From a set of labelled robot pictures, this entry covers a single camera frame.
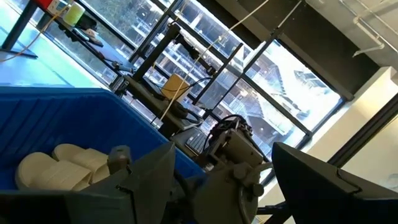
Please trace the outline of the black window frame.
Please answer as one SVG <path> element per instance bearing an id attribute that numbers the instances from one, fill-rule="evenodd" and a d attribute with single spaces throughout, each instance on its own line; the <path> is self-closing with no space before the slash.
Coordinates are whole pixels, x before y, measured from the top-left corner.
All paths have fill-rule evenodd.
<path id="1" fill-rule="evenodd" d="M 307 8 L 291 0 L 268 42 L 248 46 L 199 0 L 82 0 L 113 29 L 135 32 L 130 61 L 142 65 L 168 28 L 176 24 L 179 36 L 196 52 L 192 58 L 173 40 L 145 73 L 142 82 L 160 100 L 161 88 L 174 73 L 190 86 L 183 104 L 203 118 L 207 135 L 215 123 L 239 114 L 253 127 L 253 138 L 264 154 L 274 142 L 303 147 L 343 102 L 320 76 L 296 57 L 279 39 Z"/>

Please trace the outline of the red box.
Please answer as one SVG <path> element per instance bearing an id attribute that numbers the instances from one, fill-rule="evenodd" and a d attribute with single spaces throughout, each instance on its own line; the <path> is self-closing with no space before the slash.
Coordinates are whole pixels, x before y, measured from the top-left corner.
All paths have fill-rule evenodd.
<path id="1" fill-rule="evenodd" d="M 53 0 L 33 0 L 33 2 L 35 2 L 36 5 L 38 5 L 38 7 L 43 11 L 46 11 L 49 8 L 52 1 Z"/>

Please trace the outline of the black keyboard laptop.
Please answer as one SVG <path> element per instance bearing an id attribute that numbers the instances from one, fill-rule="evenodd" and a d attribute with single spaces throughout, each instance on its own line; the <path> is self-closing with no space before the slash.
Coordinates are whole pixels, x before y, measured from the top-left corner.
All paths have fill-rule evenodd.
<path id="1" fill-rule="evenodd" d="M 193 127 L 186 131 L 182 131 L 170 139 L 176 146 L 184 152 L 188 157 L 196 157 L 203 151 L 207 135 L 199 128 Z"/>

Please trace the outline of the brown cardboard box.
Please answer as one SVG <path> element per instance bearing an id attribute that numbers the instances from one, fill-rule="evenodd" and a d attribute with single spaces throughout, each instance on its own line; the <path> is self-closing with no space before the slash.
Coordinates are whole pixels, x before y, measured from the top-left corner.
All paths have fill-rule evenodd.
<path id="1" fill-rule="evenodd" d="M 165 82 L 163 87 L 161 88 L 162 94 L 171 100 L 174 97 L 174 94 L 177 93 L 176 101 L 182 102 L 183 99 L 187 96 L 188 92 L 185 90 L 188 90 L 188 87 L 190 86 L 189 82 L 184 81 L 180 90 L 177 92 L 178 87 L 180 86 L 181 82 L 183 81 L 183 78 L 180 75 L 177 75 L 176 73 L 172 74 L 170 78 Z"/>

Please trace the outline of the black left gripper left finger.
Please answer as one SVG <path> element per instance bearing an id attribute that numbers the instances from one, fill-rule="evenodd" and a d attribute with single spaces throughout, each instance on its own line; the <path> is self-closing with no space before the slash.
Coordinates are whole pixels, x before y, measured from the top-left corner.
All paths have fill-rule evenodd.
<path id="1" fill-rule="evenodd" d="M 159 224 L 174 182 L 167 142 L 68 200 L 71 224 Z"/>

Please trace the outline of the black side table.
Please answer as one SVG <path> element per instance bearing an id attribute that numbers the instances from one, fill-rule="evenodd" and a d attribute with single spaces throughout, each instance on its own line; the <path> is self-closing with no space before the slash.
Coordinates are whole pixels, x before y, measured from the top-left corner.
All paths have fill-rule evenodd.
<path id="1" fill-rule="evenodd" d="M 20 52 L 13 50 L 13 46 L 17 42 L 19 36 L 22 34 L 22 31 L 29 23 L 30 18 L 37 10 L 37 8 L 39 8 L 39 5 L 33 0 L 30 0 L 28 2 L 24 10 L 22 11 L 21 15 L 19 16 L 18 20 L 16 21 L 16 23 L 8 33 L 6 39 L 0 45 L 0 51 L 11 53 L 14 54 L 15 56 L 23 55 L 31 58 L 38 57 L 35 53 L 29 50 L 29 46 L 26 46 L 25 49 L 21 50 Z M 55 21 L 60 27 L 60 29 L 61 30 L 63 29 L 65 31 L 66 36 L 69 36 L 71 40 L 75 40 L 79 42 L 81 45 L 83 45 L 95 57 L 97 57 L 100 61 L 102 61 L 106 66 L 108 66 L 113 72 L 118 73 L 119 71 L 124 71 L 133 74 L 136 71 L 136 69 L 133 67 L 132 64 L 130 64 L 130 62 L 121 58 L 119 54 L 115 52 L 114 49 L 111 48 L 110 45 L 104 40 L 102 40 L 103 46 L 99 46 L 97 44 L 94 44 L 93 42 L 90 42 L 89 40 L 85 40 L 82 36 L 79 36 L 78 35 L 80 31 L 79 29 L 66 24 L 63 21 L 63 19 L 60 18 L 60 14 L 62 14 L 63 11 L 65 11 L 64 8 L 62 8 L 61 11 L 55 14 L 51 14 L 44 9 L 46 15 L 51 17 L 50 20 L 48 21 L 48 24 L 51 24 L 53 21 Z"/>

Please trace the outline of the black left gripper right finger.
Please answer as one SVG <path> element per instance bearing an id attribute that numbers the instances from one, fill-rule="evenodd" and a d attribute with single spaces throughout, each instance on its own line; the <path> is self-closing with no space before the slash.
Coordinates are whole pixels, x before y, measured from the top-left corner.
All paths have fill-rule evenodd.
<path id="1" fill-rule="evenodd" d="M 398 224 L 398 193 L 282 142 L 275 175 L 296 224 Z"/>

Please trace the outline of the blue plastic bin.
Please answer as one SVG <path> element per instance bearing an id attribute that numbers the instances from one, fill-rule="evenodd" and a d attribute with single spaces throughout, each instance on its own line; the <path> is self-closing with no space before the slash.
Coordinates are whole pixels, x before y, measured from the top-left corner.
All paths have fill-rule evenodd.
<path id="1" fill-rule="evenodd" d="M 15 174 L 21 160 L 34 152 L 52 157 L 59 144 L 106 155 L 113 147 L 126 145 L 137 160 L 165 142 L 139 113 L 109 91 L 0 87 L 0 190 L 20 190 Z"/>

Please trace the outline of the beige rubber slide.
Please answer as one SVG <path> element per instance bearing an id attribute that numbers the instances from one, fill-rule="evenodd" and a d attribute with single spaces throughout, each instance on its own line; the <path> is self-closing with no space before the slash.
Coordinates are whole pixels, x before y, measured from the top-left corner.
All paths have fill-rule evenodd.
<path id="1" fill-rule="evenodd" d="M 18 189 L 73 190 L 90 185 L 91 171 L 69 161 L 56 161 L 42 152 L 31 153 L 19 163 L 15 181 Z"/>
<path id="2" fill-rule="evenodd" d="M 90 183 L 95 184 L 110 176 L 108 155 L 96 149 L 83 149 L 74 144 L 59 144 L 52 152 L 55 160 L 66 160 L 82 166 L 91 172 Z"/>

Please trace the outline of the white ceiling pipe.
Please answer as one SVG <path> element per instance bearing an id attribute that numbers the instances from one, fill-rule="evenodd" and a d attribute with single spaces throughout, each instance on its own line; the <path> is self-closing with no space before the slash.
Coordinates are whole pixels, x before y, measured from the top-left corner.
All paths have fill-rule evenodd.
<path id="1" fill-rule="evenodd" d="M 353 58 L 365 54 L 368 52 L 372 52 L 375 50 L 382 50 L 386 46 L 386 44 L 398 55 L 398 49 L 395 48 L 392 44 L 385 39 L 382 34 L 380 34 L 375 28 L 373 28 L 371 25 L 369 25 L 367 22 L 364 21 L 363 17 L 367 16 L 368 14 L 373 15 L 379 22 L 381 22 L 387 29 L 389 29 L 391 32 L 393 32 L 395 35 L 398 36 L 398 31 L 395 30 L 393 27 L 391 27 L 384 19 L 382 19 L 378 14 L 376 14 L 376 9 L 380 8 L 381 6 L 390 3 L 392 1 L 398 1 L 398 0 L 380 0 L 377 4 L 369 7 L 365 3 L 362 2 L 362 0 L 355 0 L 357 3 L 359 3 L 362 7 L 364 7 L 364 10 L 361 12 L 355 12 L 354 9 L 348 6 L 348 3 L 345 0 L 338 0 L 338 2 L 345 7 L 347 10 L 349 10 L 352 15 L 354 15 L 353 18 L 353 24 L 359 28 L 366 36 L 368 36 L 375 44 L 376 46 L 370 47 L 367 49 L 360 49 L 355 51 L 353 54 Z"/>

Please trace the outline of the white printed box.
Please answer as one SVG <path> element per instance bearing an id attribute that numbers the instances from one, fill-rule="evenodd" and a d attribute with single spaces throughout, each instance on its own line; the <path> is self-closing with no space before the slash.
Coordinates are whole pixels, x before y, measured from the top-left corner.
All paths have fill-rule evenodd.
<path id="1" fill-rule="evenodd" d="M 47 7 L 47 11 L 52 15 L 58 14 L 59 17 L 63 17 L 70 6 L 71 4 L 67 0 L 52 0 Z"/>

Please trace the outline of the yellow-green cup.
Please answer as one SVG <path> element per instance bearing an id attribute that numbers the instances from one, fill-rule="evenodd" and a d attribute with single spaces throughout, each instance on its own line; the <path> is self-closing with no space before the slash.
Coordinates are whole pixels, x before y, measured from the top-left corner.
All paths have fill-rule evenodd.
<path id="1" fill-rule="evenodd" d="M 77 2 L 73 2 L 63 16 L 63 21 L 69 26 L 74 27 L 84 13 L 85 8 Z"/>

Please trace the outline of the black slanted desk post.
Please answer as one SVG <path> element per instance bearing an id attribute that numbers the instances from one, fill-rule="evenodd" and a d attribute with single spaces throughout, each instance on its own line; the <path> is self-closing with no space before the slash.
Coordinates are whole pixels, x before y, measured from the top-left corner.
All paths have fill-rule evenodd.
<path id="1" fill-rule="evenodd" d="M 148 69 L 153 66 L 159 55 L 167 48 L 169 43 L 177 38 L 180 34 L 180 28 L 176 24 L 172 24 L 164 38 L 157 44 L 157 46 L 153 49 L 150 55 L 143 61 L 142 65 L 136 70 L 136 73 L 133 75 L 133 79 L 139 82 L 148 71 Z"/>

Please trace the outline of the black desk with post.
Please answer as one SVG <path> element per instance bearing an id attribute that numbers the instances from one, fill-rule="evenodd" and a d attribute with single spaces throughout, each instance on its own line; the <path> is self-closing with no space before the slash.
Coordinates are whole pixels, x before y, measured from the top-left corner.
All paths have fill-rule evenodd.
<path id="1" fill-rule="evenodd" d="M 157 99 L 144 85 L 136 82 L 129 75 L 123 75 L 123 78 L 128 82 L 126 90 L 156 115 L 157 118 L 162 120 L 163 125 L 159 128 L 159 132 L 166 138 L 179 131 L 186 131 L 202 124 L 202 118 L 198 118 L 198 123 L 191 123 L 186 119 L 178 118 L 172 114 L 171 108 L 167 109 L 168 101 Z"/>

